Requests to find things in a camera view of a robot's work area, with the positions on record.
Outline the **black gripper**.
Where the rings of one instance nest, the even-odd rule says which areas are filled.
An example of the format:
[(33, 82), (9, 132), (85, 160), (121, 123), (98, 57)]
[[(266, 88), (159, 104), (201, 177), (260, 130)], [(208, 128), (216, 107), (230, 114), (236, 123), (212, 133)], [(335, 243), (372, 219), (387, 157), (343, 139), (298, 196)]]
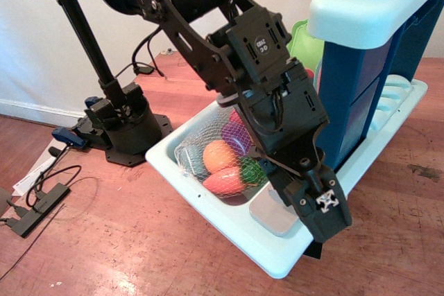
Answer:
[(352, 224), (347, 199), (336, 173), (324, 165), (325, 153), (315, 146), (320, 130), (317, 125), (292, 141), (281, 140), (282, 147), (266, 151), (260, 146), (261, 140), (270, 138), (272, 143), (278, 143), (277, 135), (248, 126), (255, 145), (250, 153), (261, 159), (260, 166), (280, 199), (294, 208), (314, 237), (303, 252), (314, 259), (321, 258), (322, 243)]

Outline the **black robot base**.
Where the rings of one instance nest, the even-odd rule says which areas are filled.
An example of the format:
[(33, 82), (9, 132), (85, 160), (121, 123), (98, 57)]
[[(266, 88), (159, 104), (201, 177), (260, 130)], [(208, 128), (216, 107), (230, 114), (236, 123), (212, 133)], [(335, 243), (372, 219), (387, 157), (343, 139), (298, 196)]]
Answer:
[(145, 161), (146, 151), (173, 132), (170, 120), (154, 114), (135, 82), (121, 87), (114, 79), (101, 84), (104, 98), (85, 101), (85, 116), (71, 129), (108, 162), (133, 167)]

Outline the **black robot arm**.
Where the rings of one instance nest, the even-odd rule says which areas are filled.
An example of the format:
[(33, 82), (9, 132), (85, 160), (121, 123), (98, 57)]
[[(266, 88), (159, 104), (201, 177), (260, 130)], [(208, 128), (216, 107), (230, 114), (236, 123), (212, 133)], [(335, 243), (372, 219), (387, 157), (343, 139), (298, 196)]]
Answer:
[[(140, 88), (112, 75), (77, 0), (57, 0), (92, 63), (105, 96), (87, 109), (99, 135), (125, 155), (147, 151), (161, 127)], [(303, 65), (289, 55), (291, 40), (278, 13), (253, 0), (104, 0), (165, 32), (180, 54), (235, 106), (253, 139), (252, 157), (284, 204), (292, 206), (317, 244), (350, 226), (348, 203), (316, 146), (328, 116)]]

